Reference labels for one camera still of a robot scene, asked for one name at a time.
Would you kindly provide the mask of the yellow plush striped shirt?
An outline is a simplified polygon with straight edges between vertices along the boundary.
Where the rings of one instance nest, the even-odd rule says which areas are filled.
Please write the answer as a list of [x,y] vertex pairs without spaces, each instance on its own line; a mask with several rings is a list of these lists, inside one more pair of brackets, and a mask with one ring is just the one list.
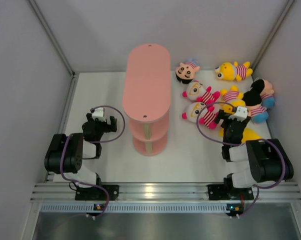
[[250,68],[250,62],[247,61],[239,64],[237,61],[234,63],[225,62],[214,69],[217,78],[225,81],[242,81],[253,74],[253,69]]
[[246,103],[243,100],[244,93],[239,92],[239,89],[236,86],[231,86],[229,90],[222,89],[220,91],[220,95],[222,97],[223,103],[220,105],[222,106],[222,110],[226,113],[234,113],[233,108],[226,104],[229,103],[234,107],[245,107]]

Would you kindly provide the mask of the white pink plush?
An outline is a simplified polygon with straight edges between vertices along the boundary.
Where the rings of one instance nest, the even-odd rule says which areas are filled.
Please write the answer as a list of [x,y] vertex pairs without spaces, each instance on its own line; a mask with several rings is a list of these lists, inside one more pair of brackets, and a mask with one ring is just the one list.
[[189,83],[182,93],[184,98],[188,98],[193,102],[200,102],[205,105],[216,102],[220,95],[219,91],[212,92],[211,86],[205,87],[197,80]]
[[199,116],[198,124],[204,125],[213,130],[217,127],[217,124],[214,123],[216,118],[214,110],[214,106],[206,107],[206,105],[202,102],[193,102],[185,109],[185,111],[181,114],[181,117],[184,120],[196,123]]

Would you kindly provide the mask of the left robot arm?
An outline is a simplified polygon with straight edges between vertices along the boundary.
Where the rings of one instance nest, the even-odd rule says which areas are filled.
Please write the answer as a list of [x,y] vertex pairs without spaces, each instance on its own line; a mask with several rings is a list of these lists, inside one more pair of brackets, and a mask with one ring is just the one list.
[[105,133],[117,132],[117,119],[110,116],[110,123],[103,115],[86,114],[86,122],[82,124],[82,132],[72,136],[55,134],[45,155],[44,166],[48,172],[57,175],[63,171],[64,177],[75,185],[78,194],[87,194],[98,200],[104,193],[99,175],[83,165],[84,160],[97,160],[102,153],[99,143]]

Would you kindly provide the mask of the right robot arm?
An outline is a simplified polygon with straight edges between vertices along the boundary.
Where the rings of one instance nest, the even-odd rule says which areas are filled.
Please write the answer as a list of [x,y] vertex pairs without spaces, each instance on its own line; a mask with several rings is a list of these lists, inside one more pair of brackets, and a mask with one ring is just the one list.
[[253,140],[244,138],[244,131],[250,117],[239,117],[219,110],[215,122],[222,121],[223,142],[221,155],[228,163],[244,163],[245,169],[228,174],[224,180],[224,194],[231,199],[253,185],[273,181],[290,180],[294,176],[294,167],[280,141],[276,138]]

